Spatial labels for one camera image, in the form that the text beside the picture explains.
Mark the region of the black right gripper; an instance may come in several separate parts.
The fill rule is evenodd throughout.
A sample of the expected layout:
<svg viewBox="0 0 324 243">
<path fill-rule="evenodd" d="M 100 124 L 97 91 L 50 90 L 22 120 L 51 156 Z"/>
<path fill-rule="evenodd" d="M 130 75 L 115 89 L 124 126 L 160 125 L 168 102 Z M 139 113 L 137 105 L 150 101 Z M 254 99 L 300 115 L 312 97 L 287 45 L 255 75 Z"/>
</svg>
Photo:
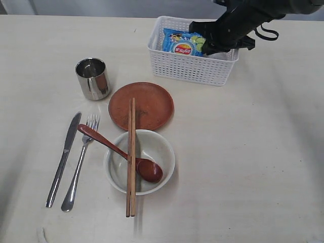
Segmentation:
<svg viewBox="0 0 324 243">
<path fill-rule="evenodd" d="M 248 36 L 255 29 L 252 17 L 256 13 L 252 7 L 236 7 L 224 13 L 216 21 L 196 22 L 189 25 L 190 33 L 198 33 L 205 38 L 201 52 L 205 55 L 229 52 L 232 49 L 255 47 L 255 40 Z"/>
</svg>

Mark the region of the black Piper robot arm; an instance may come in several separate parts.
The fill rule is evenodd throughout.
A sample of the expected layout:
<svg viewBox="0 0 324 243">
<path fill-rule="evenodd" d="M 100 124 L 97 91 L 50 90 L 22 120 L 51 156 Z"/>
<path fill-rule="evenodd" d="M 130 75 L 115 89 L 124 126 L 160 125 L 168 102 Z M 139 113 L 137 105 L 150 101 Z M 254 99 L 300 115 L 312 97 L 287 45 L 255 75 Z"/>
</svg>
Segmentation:
<svg viewBox="0 0 324 243">
<path fill-rule="evenodd" d="M 255 47 L 255 40 L 248 34 L 255 34 L 265 40 L 275 41 L 257 32 L 265 22 L 282 19 L 287 14 L 309 15 L 323 6 L 323 1 L 215 1 L 226 7 L 226 12 L 216 21 L 191 22 L 188 31 L 196 32 L 206 39 L 202 53 L 212 55 L 229 52 L 232 49 Z"/>
</svg>

